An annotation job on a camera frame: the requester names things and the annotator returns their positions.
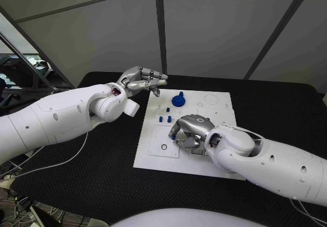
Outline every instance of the blue object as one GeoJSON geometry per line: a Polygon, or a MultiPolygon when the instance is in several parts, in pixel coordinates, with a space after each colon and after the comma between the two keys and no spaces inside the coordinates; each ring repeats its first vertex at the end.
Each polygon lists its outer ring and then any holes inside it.
{"type": "Polygon", "coordinates": [[[171,103],[173,103],[173,105],[174,106],[177,106],[177,107],[181,107],[183,105],[184,105],[184,103],[186,103],[186,99],[184,99],[184,94],[183,94],[183,91],[178,93],[178,95],[177,96],[174,96],[173,97],[173,99],[171,99],[171,103]]]}

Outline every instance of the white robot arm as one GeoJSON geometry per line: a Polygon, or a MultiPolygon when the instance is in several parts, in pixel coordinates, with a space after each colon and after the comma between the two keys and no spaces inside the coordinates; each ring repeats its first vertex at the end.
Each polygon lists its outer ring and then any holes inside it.
{"type": "Polygon", "coordinates": [[[180,129],[189,138],[174,143],[194,149],[203,142],[222,171],[240,174],[289,199],[327,207],[327,160],[287,144],[263,138],[253,140],[249,131],[239,127],[226,124],[214,127],[199,115],[181,117],[168,136],[176,136],[180,129]]]}
{"type": "Polygon", "coordinates": [[[166,85],[166,80],[164,74],[135,66],[117,83],[53,94],[0,117],[0,164],[34,148],[76,138],[122,112],[134,117],[140,105],[128,97],[142,89],[158,96],[157,85],[166,85]]]}

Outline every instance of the black tabletop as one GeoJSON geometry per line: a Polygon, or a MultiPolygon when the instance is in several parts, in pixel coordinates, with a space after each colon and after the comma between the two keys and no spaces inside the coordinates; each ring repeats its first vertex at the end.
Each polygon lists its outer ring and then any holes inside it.
{"type": "MultiPolygon", "coordinates": [[[[79,87],[115,82],[121,73],[92,72],[79,87]]],[[[170,76],[167,89],[229,92],[238,126],[327,158],[327,107],[305,84],[170,76]]],[[[134,118],[125,114],[89,132],[85,148],[60,167],[16,179],[13,189],[65,211],[114,223],[160,208],[194,208],[222,212],[266,226],[314,225],[289,200],[248,181],[132,168],[145,114],[148,91],[132,100],[134,118]]],[[[24,166],[24,172],[68,160],[85,135],[47,146],[24,166]]],[[[304,204],[325,218],[327,208],[304,204]]]]}

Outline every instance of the white board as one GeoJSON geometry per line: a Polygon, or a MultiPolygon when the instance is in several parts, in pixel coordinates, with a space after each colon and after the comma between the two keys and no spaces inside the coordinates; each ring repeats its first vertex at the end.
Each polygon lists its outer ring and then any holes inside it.
{"type": "MultiPolygon", "coordinates": [[[[189,151],[173,144],[168,138],[177,119],[189,114],[210,118],[214,125],[222,122],[236,125],[229,93],[168,89],[160,89],[160,92],[160,97],[150,94],[148,98],[134,167],[245,180],[239,174],[227,174],[216,167],[210,157],[204,154],[203,144],[197,150],[189,151]],[[180,91],[184,93],[186,104],[176,107],[171,104],[171,98],[178,95],[180,91]]],[[[176,137],[186,139],[181,131],[176,137]]]]}

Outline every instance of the metal hand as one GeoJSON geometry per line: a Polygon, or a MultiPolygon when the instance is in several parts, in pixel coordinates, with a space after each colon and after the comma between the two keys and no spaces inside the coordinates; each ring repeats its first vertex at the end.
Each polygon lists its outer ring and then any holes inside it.
{"type": "Polygon", "coordinates": [[[213,123],[203,116],[194,114],[186,115],[177,120],[170,130],[168,137],[176,137],[178,131],[183,130],[187,139],[174,140],[174,144],[189,150],[193,150],[199,148],[200,142],[204,142],[206,135],[213,128],[213,123]]]}
{"type": "Polygon", "coordinates": [[[134,96],[140,90],[153,91],[158,97],[160,90],[158,85],[166,85],[168,76],[160,72],[135,66],[129,68],[121,75],[117,83],[125,88],[127,96],[134,96]]]}

